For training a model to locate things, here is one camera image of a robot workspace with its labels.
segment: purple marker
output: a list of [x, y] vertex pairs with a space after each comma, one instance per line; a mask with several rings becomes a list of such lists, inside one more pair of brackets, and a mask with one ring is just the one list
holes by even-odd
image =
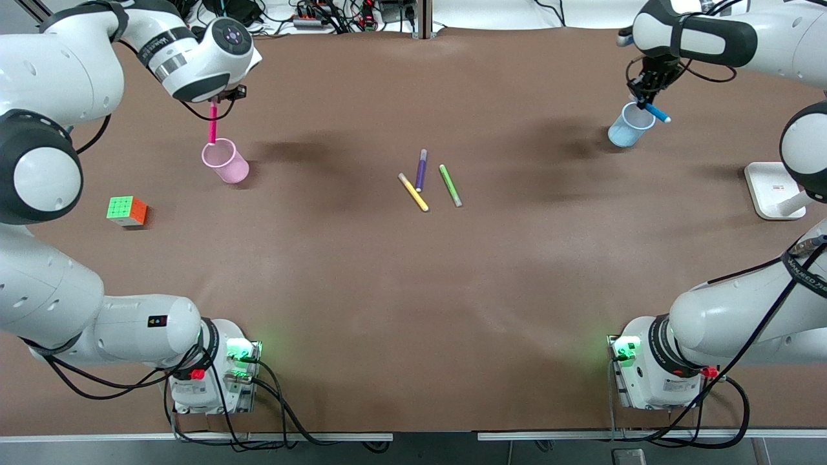
[[425, 165], [428, 163], [428, 151], [422, 149], [419, 154], [419, 168], [416, 171], [416, 191], [422, 192], [422, 184], [425, 182]]

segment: gray floor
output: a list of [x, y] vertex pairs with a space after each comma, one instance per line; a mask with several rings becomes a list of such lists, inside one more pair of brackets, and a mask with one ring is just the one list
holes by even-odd
[[[595, 441], [556, 441], [554, 450], [541, 453], [532, 442], [514, 442], [511, 463], [611, 465], [614, 448], [637, 445]], [[720, 450], [667, 450], [642, 446], [649, 465], [757, 465], [753, 445], [745, 439], [738, 446]], [[827, 442], [813, 439], [767, 441], [772, 465], [825, 463]], [[472, 464], [507, 465], [509, 443], [479, 442], [475, 434], [397, 434], [388, 453], [375, 455], [358, 443], [314, 447], [302, 443], [291, 451], [235, 454], [228, 448], [211, 448], [172, 441], [101, 443], [0, 443], [2, 465], [387, 465]]]

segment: plastic cup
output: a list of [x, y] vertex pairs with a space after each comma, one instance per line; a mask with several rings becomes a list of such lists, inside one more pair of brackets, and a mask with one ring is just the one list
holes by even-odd
[[649, 128], [655, 125], [655, 116], [641, 110], [635, 102], [626, 103], [617, 120], [609, 128], [609, 140], [618, 147], [631, 147]]
[[241, 157], [236, 144], [229, 139], [216, 139], [214, 144], [204, 146], [201, 160], [228, 184], [242, 182], [250, 173], [247, 160]]

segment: blue cup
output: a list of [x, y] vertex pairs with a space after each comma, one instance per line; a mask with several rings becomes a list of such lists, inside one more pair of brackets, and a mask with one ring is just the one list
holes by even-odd
[[618, 147], [631, 147], [654, 125], [654, 115], [638, 108], [635, 102], [626, 103], [620, 116], [609, 128], [609, 140]]

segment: yellow marker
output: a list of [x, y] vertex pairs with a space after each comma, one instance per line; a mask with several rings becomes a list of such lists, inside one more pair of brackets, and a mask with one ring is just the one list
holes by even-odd
[[399, 180], [402, 181], [402, 185], [405, 186], [405, 188], [408, 190], [408, 193], [411, 194], [411, 197], [413, 197], [413, 199], [416, 200], [417, 205], [419, 205], [422, 211], [427, 212], [428, 204], [426, 204], [425, 201], [422, 200], [422, 196], [420, 196], [419, 192], [417, 192], [416, 189], [414, 189], [408, 178], [406, 178], [404, 174], [399, 173]]

